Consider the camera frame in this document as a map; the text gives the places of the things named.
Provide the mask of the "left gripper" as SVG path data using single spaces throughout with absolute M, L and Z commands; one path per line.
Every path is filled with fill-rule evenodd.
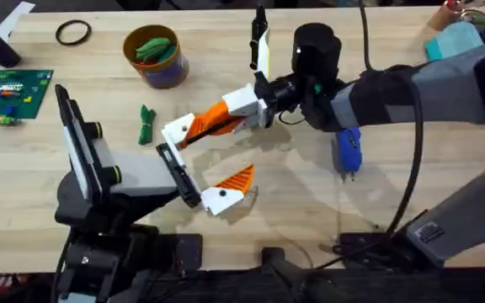
M 194 120 L 194 114 L 186 114 L 167 123 L 163 139 L 185 148 Z M 103 139 L 85 145 L 70 142 L 68 152 L 72 170 L 57 189 L 55 220 L 78 231 L 122 231 L 177 198 L 190 208 L 201 202 L 205 210 L 219 215 L 241 202 L 253 182 L 251 164 L 199 194 L 166 144 L 157 146 L 154 156 L 111 151 Z

